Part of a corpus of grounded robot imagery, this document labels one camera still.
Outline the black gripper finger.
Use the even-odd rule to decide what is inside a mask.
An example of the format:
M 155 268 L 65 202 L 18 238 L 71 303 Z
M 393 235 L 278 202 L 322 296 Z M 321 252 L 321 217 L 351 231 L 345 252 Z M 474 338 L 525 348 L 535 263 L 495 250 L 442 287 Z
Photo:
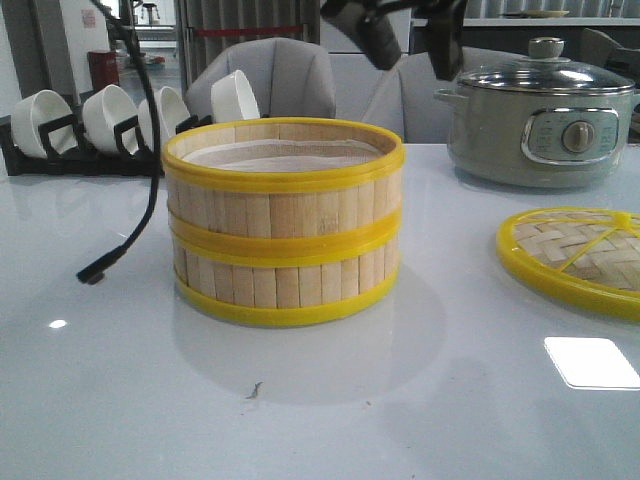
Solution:
M 431 1 L 427 4 L 427 51 L 435 76 L 453 80 L 461 69 L 461 36 L 467 0 Z
M 360 50 L 378 70 L 390 70 L 401 58 L 401 48 L 389 15 L 391 7 L 366 7 L 359 20 Z

